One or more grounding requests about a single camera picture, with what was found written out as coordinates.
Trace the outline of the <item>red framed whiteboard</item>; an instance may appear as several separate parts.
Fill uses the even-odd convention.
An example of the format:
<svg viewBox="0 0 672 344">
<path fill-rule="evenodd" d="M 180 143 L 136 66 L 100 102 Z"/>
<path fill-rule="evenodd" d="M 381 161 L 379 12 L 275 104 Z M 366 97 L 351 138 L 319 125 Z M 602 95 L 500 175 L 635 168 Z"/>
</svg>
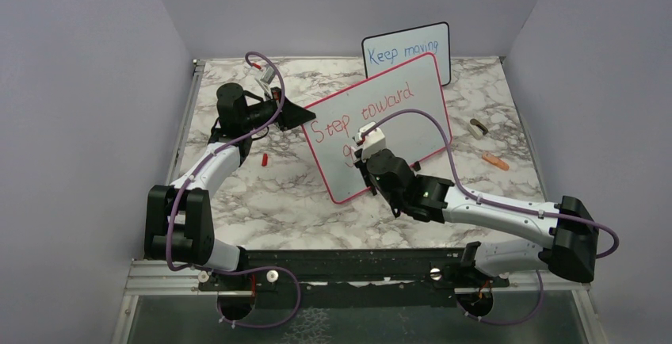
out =
<svg viewBox="0 0 672 344">
<path fill-rule="evenodd" d="M 307 106 L 315 119 L 302 129 L 330 199 L 343 204 L 366 191 L 354 166 L 358 130 L 381 122 L 392 152 L 413 164 L 451 139 L 436 57 L 425 53 Z"/>
</svg>

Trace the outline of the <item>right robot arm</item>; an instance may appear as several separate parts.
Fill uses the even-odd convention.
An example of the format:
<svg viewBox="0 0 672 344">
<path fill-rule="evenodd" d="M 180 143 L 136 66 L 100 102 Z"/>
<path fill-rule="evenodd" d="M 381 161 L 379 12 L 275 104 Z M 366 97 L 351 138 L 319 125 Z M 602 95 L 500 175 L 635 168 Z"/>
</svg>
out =
<svg viewBox="0 0 672 344">
<path fill-rule="evenodd" d="M 514 236 L 500 243 L 469 243 L 457 265 L 464 284 L 534 270 L 578 283 L 594 280 L 599 233 L 578 198 L 532 203 L 478 193 L 449 179 L 416 174 L 388 149 L 368 158 L 357 151 L 355 158 L 365 184 L 386 200 L 394 216 L 470 224 Z"/>
</svg>

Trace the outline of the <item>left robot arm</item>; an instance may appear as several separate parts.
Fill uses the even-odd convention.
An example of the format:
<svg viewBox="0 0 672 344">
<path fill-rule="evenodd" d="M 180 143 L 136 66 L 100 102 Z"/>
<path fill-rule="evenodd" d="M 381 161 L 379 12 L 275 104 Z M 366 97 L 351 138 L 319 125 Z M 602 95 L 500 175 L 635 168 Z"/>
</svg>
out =
<svg viewBox="0 0 672 344">
<path fill-rule="evenodd" d="M 282 97 L 273 87 L 264 97 L 229 82 L 216 91 L 219 114 L 201 159 L 170 185 L 155 185 L 147 197 L 144 253 L 175 270 L 202 266 L 219 270 L 230 289 L 243 287 L 249 268 L 242 249 L 215 237 L 211 198 L 245 161 L 254 134 L 275 124 L 281 131 L 297 128 L 316 115 Z"/>
</svg>

